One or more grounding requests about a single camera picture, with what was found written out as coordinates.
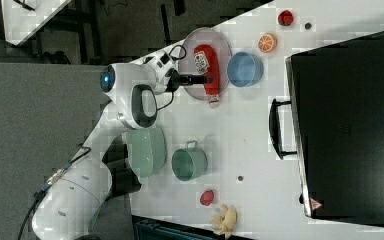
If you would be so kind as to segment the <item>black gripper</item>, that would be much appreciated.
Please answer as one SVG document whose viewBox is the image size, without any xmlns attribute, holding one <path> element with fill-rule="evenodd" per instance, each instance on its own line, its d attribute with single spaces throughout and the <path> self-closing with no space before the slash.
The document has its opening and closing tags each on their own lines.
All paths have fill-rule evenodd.
<svg viewBox="0 0 384 240">
<path fill-rule="evenodd" d="M 211 77 L 203 75 L 194 75 L 191 77 L 189 75 L 181 75 L 177 70 L 170 69 L 165 76 L 168 78 L 166 85 L 167 92 L 175 92 L 180 86 L 190 86 L 192 84 L 211 84 L 213 79 Z"/>
</svg>

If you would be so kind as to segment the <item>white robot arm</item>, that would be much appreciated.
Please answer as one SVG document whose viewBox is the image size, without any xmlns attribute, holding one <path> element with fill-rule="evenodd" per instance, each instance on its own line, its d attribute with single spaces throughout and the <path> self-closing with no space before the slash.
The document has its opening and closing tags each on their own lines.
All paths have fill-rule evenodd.
<svg viewBox="0 0 384 240">
<path fill-rule="evenodd" d="M 98 240 L 90 229 L 113 189 L 103 162 L 111 143 L 128 131 L 154 125 L 162 109 L 157 95 L 211 81 L 202 74 L 179 73 L 177 61 L 161 50 L 140 64 L 113 63 L 102 70 L 99 84 L 109 103 L 74 157 L 35 194 L 23 220 L 39 240 Z"/>
</svg>

